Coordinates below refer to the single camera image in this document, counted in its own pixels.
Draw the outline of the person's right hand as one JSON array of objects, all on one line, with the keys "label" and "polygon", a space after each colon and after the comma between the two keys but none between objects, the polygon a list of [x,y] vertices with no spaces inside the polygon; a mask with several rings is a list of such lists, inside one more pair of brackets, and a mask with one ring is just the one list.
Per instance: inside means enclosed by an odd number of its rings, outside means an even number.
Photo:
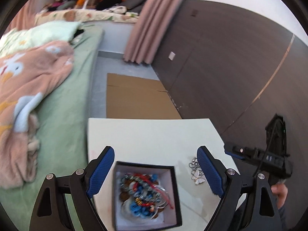
[{"label": "person's right hand", "polygon": [[288,195],[288,188],[284,183],[277,183],[271,186],[271,192],[276,197],[277,208],[281,209]]}]

